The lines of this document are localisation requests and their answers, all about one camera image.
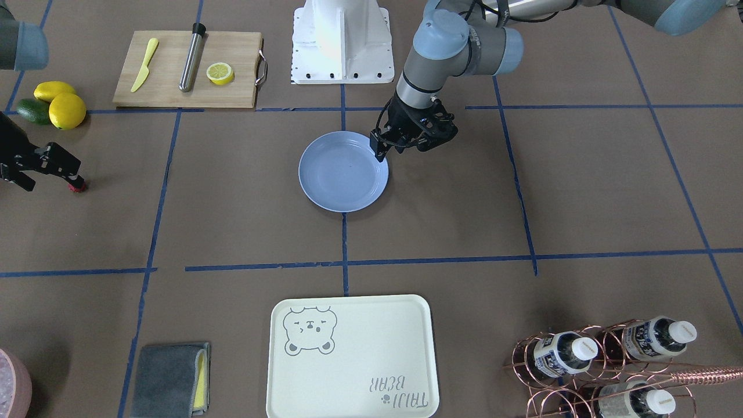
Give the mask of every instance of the cartoon bear face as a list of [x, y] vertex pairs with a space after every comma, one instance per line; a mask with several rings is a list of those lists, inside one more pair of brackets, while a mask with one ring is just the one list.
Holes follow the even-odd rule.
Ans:
[[338, 318], [328, 306], [325, 310], [302, 308], [301, 311], [291, 311], [284, 317], [284, 329], [288, 341], [284, 347], [289, 356], [296, 356], [302, 350], [319, 350], [322, 354], [329, 354], [335, 348], [333, 329]]

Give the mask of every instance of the bottle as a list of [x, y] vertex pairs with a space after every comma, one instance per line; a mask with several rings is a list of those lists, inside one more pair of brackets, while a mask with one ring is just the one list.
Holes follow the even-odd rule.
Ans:
[[599, 341], [603, 340], [607, 359], [612, 362], [622, 361], [624, 351], [639, 361], [676, 357], [697, 337], [696, 328], [690, 322], [664, 316], [634, 322], [612, 334], [599, 337]]
[[593, 339], [572, 331], [561, 332], [519, 350], [514, 361], [519, 363], [525, 359], [526, 366], [516, 366], [515, 371], [526, 382], [548, 381], [585, 372], [598, 353]]
[[[644, 387], [609, 396], [637, 386]], [[647, 386], [647, 382], [642, 380], [604, 386], [598, 392], [598, 399], [590, 403], [596, 418], [667, 418], [676, 410], [676, 401], [671, 393]], [[591, 416], [581, 402], [577, 403], [576, 412], [577, 418]]]

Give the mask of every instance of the cutting board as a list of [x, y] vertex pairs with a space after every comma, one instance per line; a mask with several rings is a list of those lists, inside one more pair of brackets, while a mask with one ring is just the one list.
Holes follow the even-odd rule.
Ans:
[[[256, 69], [262, 35], [257, 32], [207, 31], [193, 90], [183, 93], [178, 84], [186, 64], [191, 35], [190, 30], [134, 32], [114, 93], [114, 103], [137, 107], [253, 108], [256, 105]], [[139, 74], [150, 38], [157, 38], [160, 44], [148, 65], [147, 80], [132, 93], [132, 84]], [[235, 72], [234, 81], [223, 86], [212, 83], [206, 71], [214, 62], [230, 64]]]

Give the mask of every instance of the blue plate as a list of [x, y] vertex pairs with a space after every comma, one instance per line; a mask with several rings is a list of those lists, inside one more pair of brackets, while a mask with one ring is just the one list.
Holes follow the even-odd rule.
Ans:
[[312, 141], [299, 160], [299, 184], [312, 202], [333, 212], [353, 212], [374, 203], [389, 177], [356, 132], [330, 132]]

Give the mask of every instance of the gray towel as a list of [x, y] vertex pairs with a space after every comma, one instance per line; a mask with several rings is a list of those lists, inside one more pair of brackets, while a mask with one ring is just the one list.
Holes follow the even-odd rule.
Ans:
[[131, 418], [190, 418], [194, 413], [198, 360], [202, 353], [206, 356], [208, 370], [207, 342], [142, 347]]

